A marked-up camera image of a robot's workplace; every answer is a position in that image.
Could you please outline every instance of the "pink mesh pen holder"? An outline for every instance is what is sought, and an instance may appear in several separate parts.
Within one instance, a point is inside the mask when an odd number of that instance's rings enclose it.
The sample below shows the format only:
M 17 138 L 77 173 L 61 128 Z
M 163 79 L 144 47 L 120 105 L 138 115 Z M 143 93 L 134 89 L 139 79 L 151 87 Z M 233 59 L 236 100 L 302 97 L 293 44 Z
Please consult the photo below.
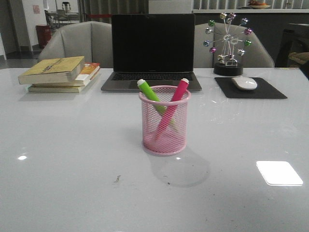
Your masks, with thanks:
M 191 93 L 186 90 L 180 101 L 170 101 L 176 86 L 151 87 L 160 101 L 152 101 L 140 92 L 144 148 L 156 155 L 173 155 L 186 146 L 187 105 Z

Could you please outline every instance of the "chair backrest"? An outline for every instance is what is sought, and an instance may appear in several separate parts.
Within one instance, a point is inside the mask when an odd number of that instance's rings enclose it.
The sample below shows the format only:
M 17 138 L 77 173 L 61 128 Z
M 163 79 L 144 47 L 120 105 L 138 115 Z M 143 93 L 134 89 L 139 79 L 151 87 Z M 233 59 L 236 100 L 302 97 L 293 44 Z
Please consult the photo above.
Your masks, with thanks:
M 38 60 L 85 56 L 85 62 L 98 62 L 112 68 L 112 26 L 83 22 L 61 27 L 41 51 Z
M 46 18 L 46 22 L 47 22 L 47 24 L 48 24 L 48 25 L 51 25 L 51 24 L 52 24 L 52 22 L 53 22 L 52 17 L 50 16 L 50 14 L 48 13 L 48 11 L 47 11 L 47 10 L 44 10 L 44 12 L 45 12 L 45 18 Z
M 194 49 L 194 67 L 195 68 L 211 68 L 213 64 L 217 62 L 217 55 L 220 54 L 223 48 L 222 38 L 225 35 L 225 25 L 223 23 L 215 23 L 214 32 L 206 34 L 205 29 L 208 28 L 208 24 L 200 24 L 195 27 L 195 49 Z M 245 27 L 238 25 L 230 26 L 231 35 L 239 35 L 240 40 L 246 40 L 247 38 L 252 42 L 248 47 L 244 48 L 244 45 L 239 42 L 235 46 L 236 60 L 240 62 L 244 68 L 273 68 L 274 61 L 264 48 L 256 34 L 252 32 L 249 36 L 243 32 Z M 205 40 L 216 41 L 214 46 L 217 51 L 213 55 L 209 52 L 209 49 L 213 46 L 211 43 L 209 47 L 204 47 L 203 42 Z M 237 49 L 245 50 L 243 56 L 237 55 Z
M 57 9 L 57 16 L 58 16 L 58 17 L 60 17 L 60 16 L 65 17 L 65 16 L 66 16 L 66 11 L 65 11 L 65 10 L 59 10 L 59 9 Z

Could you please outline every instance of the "laptop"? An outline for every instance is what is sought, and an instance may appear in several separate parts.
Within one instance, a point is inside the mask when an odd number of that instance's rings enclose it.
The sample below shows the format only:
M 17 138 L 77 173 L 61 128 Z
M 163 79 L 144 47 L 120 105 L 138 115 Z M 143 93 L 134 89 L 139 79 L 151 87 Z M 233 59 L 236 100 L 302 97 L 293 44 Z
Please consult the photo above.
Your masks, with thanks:
M 113 72 L 102 91 L 138 92 L 137 81 L 150 86 L 177 86 L 193 73 L 194 14 L 115 14 L 112 16 Z

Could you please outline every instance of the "kettle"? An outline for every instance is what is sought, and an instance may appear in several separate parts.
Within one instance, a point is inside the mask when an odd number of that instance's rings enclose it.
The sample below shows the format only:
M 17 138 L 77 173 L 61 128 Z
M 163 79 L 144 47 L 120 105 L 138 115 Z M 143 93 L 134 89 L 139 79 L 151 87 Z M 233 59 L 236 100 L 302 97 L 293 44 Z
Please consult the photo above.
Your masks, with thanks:
M 68 1 L 63 1 L 62 2 L 62 9 L 65 10 L 66 12 L 70 11 L 71 9 L 71 5 Z

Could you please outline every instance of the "stack of books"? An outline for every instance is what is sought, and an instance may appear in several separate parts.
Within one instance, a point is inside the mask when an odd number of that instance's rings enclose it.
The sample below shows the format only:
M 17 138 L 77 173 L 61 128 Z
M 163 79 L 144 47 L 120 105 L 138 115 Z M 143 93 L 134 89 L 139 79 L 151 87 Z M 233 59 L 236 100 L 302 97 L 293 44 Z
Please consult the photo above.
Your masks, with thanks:
M 44 59 L 18 77 L 20 84 L 31 84 L 29 92 L 79 93 L 100 70 L 99 63 L 84 57 Z

